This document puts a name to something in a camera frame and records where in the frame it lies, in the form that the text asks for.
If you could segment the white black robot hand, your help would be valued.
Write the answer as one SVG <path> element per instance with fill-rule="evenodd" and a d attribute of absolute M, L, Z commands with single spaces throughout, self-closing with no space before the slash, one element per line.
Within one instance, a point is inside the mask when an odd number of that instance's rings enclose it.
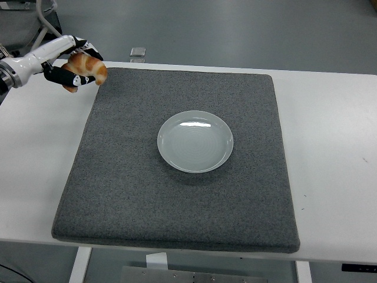
<path fill-rule="evenodd" d="M 102 56 L 88 41 L 72 35 L 63 35 L 21 58 L 13 58 L 8 65 L 12 67 L 15 88 L 25 85 L 32 75 L 39 73 L 70 92 L 91 82 L 101 85 L 107 79 Z"/>

